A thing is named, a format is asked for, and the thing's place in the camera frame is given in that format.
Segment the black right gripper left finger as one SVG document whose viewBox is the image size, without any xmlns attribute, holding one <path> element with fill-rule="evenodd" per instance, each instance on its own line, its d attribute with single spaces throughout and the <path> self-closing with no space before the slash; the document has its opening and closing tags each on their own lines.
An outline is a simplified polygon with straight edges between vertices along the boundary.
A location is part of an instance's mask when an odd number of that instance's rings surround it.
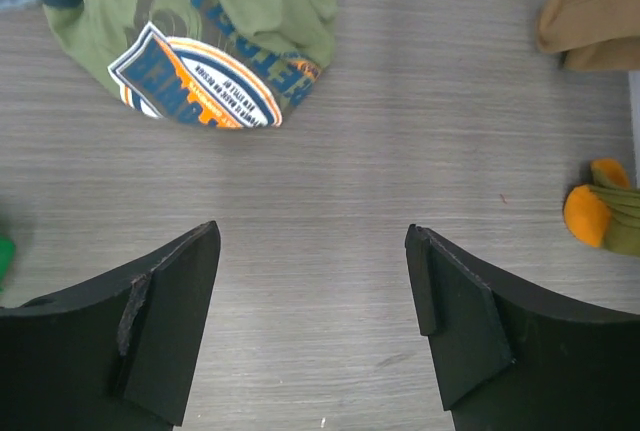
<svg viewBox="0 0 640 431">
<path fill-rule="evenodd" d="M 1 312 L 5 430 L 182 425 L 221 248 L 215 222 Z"/>
</svg>

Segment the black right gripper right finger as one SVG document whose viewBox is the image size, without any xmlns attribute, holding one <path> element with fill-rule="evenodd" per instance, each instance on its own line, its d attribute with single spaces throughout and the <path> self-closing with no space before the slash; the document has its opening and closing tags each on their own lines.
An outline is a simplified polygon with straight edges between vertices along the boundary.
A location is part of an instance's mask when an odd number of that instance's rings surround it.
<svg viewBox="0 0 640 431">
<path fill-rule="evenodd" d="M 458 430 L 635 430 L 639 318 L 582 302 L 411 226 L 420 333 Z"/>
</svg>

